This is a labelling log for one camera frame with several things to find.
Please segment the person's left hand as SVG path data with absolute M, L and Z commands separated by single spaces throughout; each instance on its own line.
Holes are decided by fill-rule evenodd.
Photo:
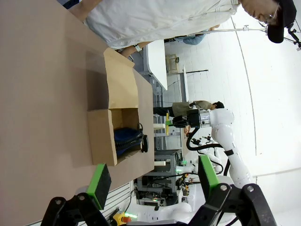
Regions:
M 120 54 L 126 58 L 128 58 L 131 54 L 136 52 L 136 48 L 134 46 L 129 46 L 124 48 Z

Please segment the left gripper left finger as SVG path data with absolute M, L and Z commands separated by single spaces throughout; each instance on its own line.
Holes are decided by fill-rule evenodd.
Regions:
M 105 207 L 111 186 L 111 177 L 106 164 L 98 164 L 85 192 L 66 200 L 54 197 L 49 202 L 42 219 L 42 226 L 107 226 L 109 223 L 101 211 Z

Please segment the person's right hand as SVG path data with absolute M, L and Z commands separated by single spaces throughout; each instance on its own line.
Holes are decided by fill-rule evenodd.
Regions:
M 81 17 L 81 3 L 77 3 L 68 9 L 76 18 Z

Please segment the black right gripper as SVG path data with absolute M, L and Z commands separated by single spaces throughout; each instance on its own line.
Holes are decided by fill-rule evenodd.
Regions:
M 191 109 L 187 111 L 187 116 L 176 116 L 166 118 L 166 126 L 176 127 L 176 128 L 185 128 L 187 126 L 186 123 L 174 123 L 180 121 L 187 121 L 188 125 L 191 128 L 200 127 L 200 119 L 199 119 L 199 109 Z

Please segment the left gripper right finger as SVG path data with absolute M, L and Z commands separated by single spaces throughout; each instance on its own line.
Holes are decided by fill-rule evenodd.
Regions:
M 207 156 L 198 160 L 198 176 L 205 196 L 203 204 L 192 220 L 190 226 L 216 226 L 225 213 L 236 217 L 227 225 L 240 222 L 243 226 L 275 226 L 276 220 L 257 184 L 247 184 L 242 188 L 221 183 Z

